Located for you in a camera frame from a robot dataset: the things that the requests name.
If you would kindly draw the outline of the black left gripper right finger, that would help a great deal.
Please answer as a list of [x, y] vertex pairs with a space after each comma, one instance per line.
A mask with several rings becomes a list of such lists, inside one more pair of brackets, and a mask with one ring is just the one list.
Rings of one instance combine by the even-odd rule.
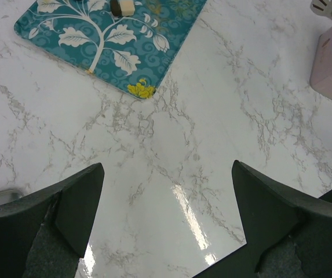
[[244, 246], [200, 277], [332, 277], [332, 203], [235, 161]]

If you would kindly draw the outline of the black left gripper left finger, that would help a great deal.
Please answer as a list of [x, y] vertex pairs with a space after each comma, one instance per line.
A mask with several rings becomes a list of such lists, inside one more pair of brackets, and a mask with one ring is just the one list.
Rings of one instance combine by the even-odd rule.
[[74, 277], [104, 181], [101, 163], [0, 205], [0, 277]]

